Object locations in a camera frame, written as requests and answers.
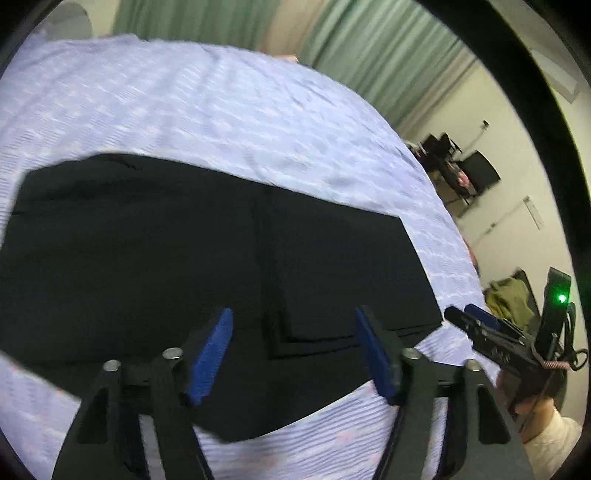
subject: bed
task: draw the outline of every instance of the bed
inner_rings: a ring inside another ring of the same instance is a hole
[[[132,35],[29,37],[0,79],[0,229],[23,174],[96,152],[170,158],[319,199],[399,216],[441,310],[484,306],[462,237],[424,170],[351,90],[263,54]],[[434,361],[480,360],[443,322],[417,348]],[[38,480],[53,466],[79,400],[0,355],[0,429]],[[438,401],[423,478],[436,470]],[[291,425],[223,444],[196,429],[216,478],[371,478],[396,409],[368,382]],[[163,478],[142,419],[152,478]]]

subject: pink object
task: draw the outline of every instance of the pink object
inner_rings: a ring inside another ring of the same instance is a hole
[[[457,181],[459,184],[467,189],[470,186],[470,180],[468,179],[468,175],[466,175],[462,170],[457,173]]]

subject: green curtain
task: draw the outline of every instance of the green curtain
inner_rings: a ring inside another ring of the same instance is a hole
[[[414,0],[331,0],[298,58],[396,128],[463,48]]]
[[[113,33],[254,50],[277,5],[278,0],[121,0]]]

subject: white wall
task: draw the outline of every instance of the white wall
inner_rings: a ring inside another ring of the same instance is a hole
[[[587,178],[591,178],[591,90],[586,87],[571,105],[560,101],[577,146],[583,157]],[[549,266],[573,275],[564,232],[554,197],[536,150],[496,81],[478,66],[425,122],[412,141],[442,132],[460,147],[478,134],[482,120],[490,127],[476,143],[496,168],[501,182],[494,186],[458,221],[458,227],[471,244],[480,263],[483,285],[511,275],[517,267],[530,278],[538,305],[543,305],[543,288]],[[530,196],[544,226],[538,230],[521,200]],[[493,222],[499,225],[486,234]],[[578,309],[575,344],[586,348],[586,335],[580,314],[579,295],[571,291]],[[588,369],[571,373],[563,414],[583,421],[588,386]]]
[[[94,37],[111,35],[121,0],[67,0],[67,2],[80,4],[86,10],[92,23]]]

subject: black fabric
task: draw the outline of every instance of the black fabric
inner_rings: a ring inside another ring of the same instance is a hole
[[[427,276],[399,218],[266,187],[280,316],[289,339],[354,334],[355,307],[385,329],[439,315]]]
[[[354,242],[335,246],[333,228]],[[309,254],[287,239],[299,232]],[[384,250],[368,257],[366,270],[364,242]],[[436,307],[430,288],[397,301],[364,293],[391,296],[392,286],[405,281],[409,288],[428,287],[415,283],[422,268],[404,256],[416,254],[392,217],[137,155],[65,162],[25,177],[9,219],[0,250],[0,349],[83,396],[102,362],[148,361],[181,345],[207,318],[204,311],[230,307],[234,334],[194,421],[226,441],[252,438],[369,379],[349,337],[353,311],[347,308],[355,302],[375,302],[382,321],[407,346],[439,325],[439,310],[423,306]],[[394,273],[376,266],[381,257]],[[341,281],[330,271],[339,267],[360,287],[342,281],[339,296],[314,278],[314,262],[324,283]],[[407,271],[412,268],[420,272]],[[390,289],[371,278],[372,269]],[[301,283],[291,278],[296,274]],[[337,304],[334,315],[327,303]],[[302,338],[286,335],[288,328]]]

